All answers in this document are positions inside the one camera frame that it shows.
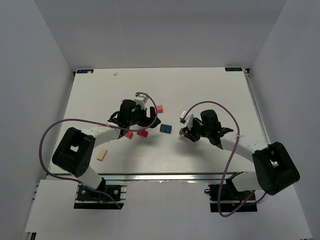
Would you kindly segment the brown wood block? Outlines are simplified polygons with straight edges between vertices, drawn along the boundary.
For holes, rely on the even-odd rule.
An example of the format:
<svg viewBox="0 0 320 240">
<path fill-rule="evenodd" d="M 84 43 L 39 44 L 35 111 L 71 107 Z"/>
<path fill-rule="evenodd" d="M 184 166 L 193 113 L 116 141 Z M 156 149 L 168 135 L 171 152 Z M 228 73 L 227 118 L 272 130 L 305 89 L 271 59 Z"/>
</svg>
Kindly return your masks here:
<svg viewBox="0 0 320 240">
<path fill-rule="evenodd" d="M 185 134 L 185 130 L 184 130 L 184 128 L 181 128 L 180 130 L 179 130 L 179 135 L 181 136 L 181 135 L 184 135 Z"/>
</svg>

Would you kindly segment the blue wood block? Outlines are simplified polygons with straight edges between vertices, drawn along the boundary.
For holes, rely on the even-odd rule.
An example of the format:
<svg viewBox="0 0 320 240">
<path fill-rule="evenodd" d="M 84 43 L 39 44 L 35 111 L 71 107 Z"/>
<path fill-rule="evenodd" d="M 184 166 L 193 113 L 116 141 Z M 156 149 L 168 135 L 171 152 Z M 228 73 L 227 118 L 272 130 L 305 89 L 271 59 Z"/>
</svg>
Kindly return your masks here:
<svg viewBox="0 0 320 240">
<path fill-rule="evenodd" d="M 170 134 L 172 132 L 172 126 L 168 124 L 161 124 L 160 132 Z"/>
</svg>

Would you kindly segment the natural wood block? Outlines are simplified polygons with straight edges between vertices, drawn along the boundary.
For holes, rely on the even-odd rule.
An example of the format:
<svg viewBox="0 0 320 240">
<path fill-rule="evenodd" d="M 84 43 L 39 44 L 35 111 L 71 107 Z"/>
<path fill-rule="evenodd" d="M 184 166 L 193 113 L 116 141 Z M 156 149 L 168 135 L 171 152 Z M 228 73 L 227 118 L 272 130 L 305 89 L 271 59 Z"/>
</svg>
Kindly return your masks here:
<svg viewBox="0 0 320 240">
<path fill-rule="evenodd" d="M 96 159 L 100 162 L 102 162 L 107 154 L 108 150 L 104 147 L 102 147 L 100 149 L 100 151 L 98 152 L 97 156 L 96 156 Z"/>
</svg>

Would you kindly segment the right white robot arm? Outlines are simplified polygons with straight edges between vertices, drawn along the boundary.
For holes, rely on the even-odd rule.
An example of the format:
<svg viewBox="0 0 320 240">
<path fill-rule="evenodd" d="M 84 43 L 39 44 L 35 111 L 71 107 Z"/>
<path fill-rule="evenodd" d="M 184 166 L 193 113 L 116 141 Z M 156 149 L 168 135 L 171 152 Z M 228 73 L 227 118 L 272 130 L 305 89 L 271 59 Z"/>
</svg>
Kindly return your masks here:
<svg viewBox="0 0 320 240">
<path fill-rule="evenodd" d="M 201 112 L 200 116 L 183 111 L 180 122 L 185 127 L 180 135 L 192 142 L 206 138 L 213 146 L 233 152 L 254 165 L 254 171 L 237 173 L 226 180 L 237 192 L 262 190 L 274 196 L 300 180 L 300 173 L 282 143 L 248 141 L 233 129 L 223 127 L 212 109 Z"/>
</svg>

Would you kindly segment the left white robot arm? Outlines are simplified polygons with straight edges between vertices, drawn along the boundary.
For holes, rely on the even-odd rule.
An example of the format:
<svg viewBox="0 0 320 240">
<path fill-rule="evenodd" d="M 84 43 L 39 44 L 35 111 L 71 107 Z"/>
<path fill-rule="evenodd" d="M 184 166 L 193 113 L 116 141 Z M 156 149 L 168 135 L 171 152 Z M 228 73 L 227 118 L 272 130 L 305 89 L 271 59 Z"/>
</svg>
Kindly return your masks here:
<svg viewBox="0 0 320 240">
<path fill-rule="evenodd" d="M 125 99 L 106 124 L 99 123 L 97 127 L 88 129 L 68 128 L 52 156 L 52 163 L 93 191 L 104 192 L 106 180 L 90 167 L 94 149 L 121 139 L 132 126 L 153 129 L 160 123 L 156 106 L 149 108 L 147 116 L 144 100 Z"/>
</svg>

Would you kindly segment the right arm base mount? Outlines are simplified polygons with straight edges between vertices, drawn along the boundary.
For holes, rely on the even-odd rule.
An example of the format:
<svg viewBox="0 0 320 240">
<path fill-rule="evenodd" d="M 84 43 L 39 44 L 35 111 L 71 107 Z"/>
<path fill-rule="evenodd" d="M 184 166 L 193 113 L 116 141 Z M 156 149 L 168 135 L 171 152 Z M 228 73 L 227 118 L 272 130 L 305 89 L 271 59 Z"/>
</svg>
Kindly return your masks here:
<svg viewBox="0 0 320 240">
<path fill-rule="evenodd" d="M 205 190 L 204 193 L 209 196 L 210 200 L 210 212 L 218 213 L 218 184 L 211 184 Z M 251 191 L 237 191 L 236 189 L 232 189 L 232 187 L 224 184 L 222 186 L 221 198 L 220 198 L 220 208 L 221 211 L 225 214 L 232 212 L 234 209 L 238 207 L 238 205 L 242 204 L 244 200 L 250 195 Z M 253 194 L 250 199 L 237 211 L 242 213 L 251 213 L 257 212 L 257 204 L 256 196 Z"/>
</svg>

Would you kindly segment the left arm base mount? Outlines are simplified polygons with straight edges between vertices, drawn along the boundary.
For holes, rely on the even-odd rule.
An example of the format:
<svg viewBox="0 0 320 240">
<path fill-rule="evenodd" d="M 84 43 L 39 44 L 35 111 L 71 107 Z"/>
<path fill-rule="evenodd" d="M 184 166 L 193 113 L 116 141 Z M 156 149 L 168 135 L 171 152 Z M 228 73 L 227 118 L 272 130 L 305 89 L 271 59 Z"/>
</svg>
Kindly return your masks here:
<svg viewBox="0 0 320 240">
<path fill-rule="evenodd" d="M 96 193 L 88 190 L 83 185 L 79 185 L 77 188 L 74 209 L 79 210 L 120 210 L 124 206 L 127 194 L 126 185 L 110 185 L 105 186 L 105 192 L 109 194 L 117 205 L 105 194 Z"/>
</svg>

